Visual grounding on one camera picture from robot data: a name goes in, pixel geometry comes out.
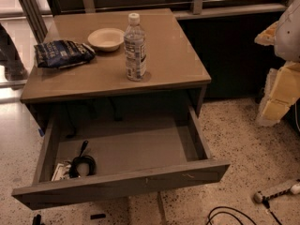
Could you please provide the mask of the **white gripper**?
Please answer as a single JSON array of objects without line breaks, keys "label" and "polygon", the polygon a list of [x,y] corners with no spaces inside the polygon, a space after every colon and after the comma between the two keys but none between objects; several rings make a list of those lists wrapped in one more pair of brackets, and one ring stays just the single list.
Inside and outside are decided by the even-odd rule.
[{"label": "white gripper", "polygon": [[275,55],[287,61],[280,69],[269,70],[259,105],[257,123],[271,127],[300,98],[300,63],[296,63],[300,62],[300,0],[293,0],[278,22],[264,29],[254,42],[274,45]]}]

